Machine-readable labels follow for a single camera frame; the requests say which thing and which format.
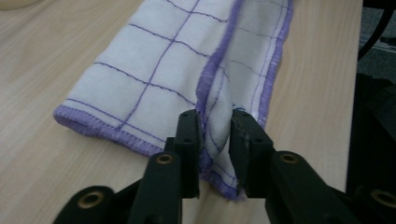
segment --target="beige round object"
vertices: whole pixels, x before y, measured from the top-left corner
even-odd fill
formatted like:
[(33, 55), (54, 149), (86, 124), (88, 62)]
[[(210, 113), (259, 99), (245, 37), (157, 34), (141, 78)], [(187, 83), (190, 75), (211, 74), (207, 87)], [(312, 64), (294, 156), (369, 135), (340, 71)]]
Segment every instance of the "beige round object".
[(0, 0), (0, 10), (11, 10), (27, 7), (40, 0)]

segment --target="table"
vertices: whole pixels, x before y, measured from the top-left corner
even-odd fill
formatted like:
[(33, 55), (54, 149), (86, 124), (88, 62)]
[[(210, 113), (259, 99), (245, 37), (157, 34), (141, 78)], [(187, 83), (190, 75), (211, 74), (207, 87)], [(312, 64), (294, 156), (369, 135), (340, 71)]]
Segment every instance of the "table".
[[(0, 223), (50, 223), (74, 193), (115, 191), (148, 159), (57, 124), (53, 109), (141, 0), (43, 0), (0, 12)], [(361, 0), (295, 0), (266, 131), (344, 189)], [(264, 200), (229, 202), (201, 182), (183, 223), (269, 223)]]

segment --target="gray carpet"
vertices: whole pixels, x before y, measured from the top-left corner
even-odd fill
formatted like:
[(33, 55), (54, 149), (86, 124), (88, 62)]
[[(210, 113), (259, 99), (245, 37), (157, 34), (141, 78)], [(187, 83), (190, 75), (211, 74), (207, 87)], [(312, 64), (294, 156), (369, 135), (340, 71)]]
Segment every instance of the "gray carpet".
[[(363, 8), (361, 15), (361, 40), (370, 36), (379, 19), (382, 10)], [(396, 12), (382, 36), (396, 37)], [(358, 73), (368, 76), (389, 79), (396, 83), (396, 50), (383, 50), (380, 48), (372, 48), (358, 63)]]

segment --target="checkered cloth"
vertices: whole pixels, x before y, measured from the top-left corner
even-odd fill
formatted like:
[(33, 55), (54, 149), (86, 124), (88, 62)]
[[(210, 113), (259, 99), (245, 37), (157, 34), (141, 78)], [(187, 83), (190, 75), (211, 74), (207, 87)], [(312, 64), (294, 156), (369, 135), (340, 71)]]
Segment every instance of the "checkered cloth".
[(226, 147), (233, 108), (265, 124), (291, 0), (146, 0), (90, 66), (55, 119), (150, 156), (197, 109), (201, 177), (236, 199)]

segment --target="grid pattern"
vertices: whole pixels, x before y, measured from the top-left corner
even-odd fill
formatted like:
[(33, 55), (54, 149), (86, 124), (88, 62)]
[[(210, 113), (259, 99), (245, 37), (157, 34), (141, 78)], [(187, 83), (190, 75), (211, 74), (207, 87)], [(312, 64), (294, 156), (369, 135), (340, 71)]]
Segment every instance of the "grid pattern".
[[(268, 74), (280, 57), (276, 48), (286, 35), (282, 32), (288, 30), (291, 9), (288, 0), (245, 3), (227, 55), (209, 71), (213, 81), (202, 102), (195, 89), (205, 78), (202, 69), (205, 72), (205, 65), (219, 53), (221, 40), (231, 38), (226, 30), (232, 26), (232, 6), (229, 0), (145, 1), (55, 110), (55, 118), (79, 133), (152, 155), (162, 150), (166, 137), (174, 135), (179, 113), (204, 104), (207, 146), (201, 165), (210, 169), (204, 178), (226, 197), (235, 198), (233, 169), (221, 157), (226, 138), (219, 134), (224, 130), (219, 129), (216, 113), (234, 104), (259, 121), (266, 117), (260, 114), (268, 102), (262, 96), (271, 91), (267, 79), (275, 71)], [(269, 7), (276, 11), (267, 18), (271, 26), (250, 22)], [(253, 8), (258, 8), (256, 14), (249, 15)], [(230, 98), (232, 102), (224, 104)]]

